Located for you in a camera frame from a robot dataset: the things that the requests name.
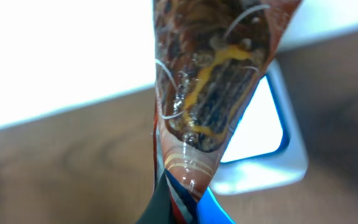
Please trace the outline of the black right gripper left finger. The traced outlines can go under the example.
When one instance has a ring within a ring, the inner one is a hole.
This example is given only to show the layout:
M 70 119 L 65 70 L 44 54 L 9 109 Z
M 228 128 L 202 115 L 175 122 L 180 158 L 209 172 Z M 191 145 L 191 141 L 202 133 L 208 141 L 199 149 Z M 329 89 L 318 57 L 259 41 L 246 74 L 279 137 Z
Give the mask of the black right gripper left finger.
M 176 224 L 166 180 L 160 180 L 136 224 Z

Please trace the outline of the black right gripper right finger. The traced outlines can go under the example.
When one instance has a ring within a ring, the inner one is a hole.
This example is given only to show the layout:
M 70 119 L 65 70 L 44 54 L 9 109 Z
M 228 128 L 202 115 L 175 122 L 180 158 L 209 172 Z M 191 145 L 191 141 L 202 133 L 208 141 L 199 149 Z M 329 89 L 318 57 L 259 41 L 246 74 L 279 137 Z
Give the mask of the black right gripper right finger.
M 199 224 L 235 224 L 208 187 L 197 205 Z

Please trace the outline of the red chocolate bar wrapper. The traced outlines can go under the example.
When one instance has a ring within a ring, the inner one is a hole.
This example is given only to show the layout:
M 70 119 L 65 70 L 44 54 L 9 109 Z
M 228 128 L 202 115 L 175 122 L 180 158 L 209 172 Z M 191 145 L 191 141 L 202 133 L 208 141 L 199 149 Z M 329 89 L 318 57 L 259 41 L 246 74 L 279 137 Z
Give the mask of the red chocolate bar wrapper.
M 176 223 L 198 223 L 238 121 L 300 0 L 154 0 L 154 191 Z

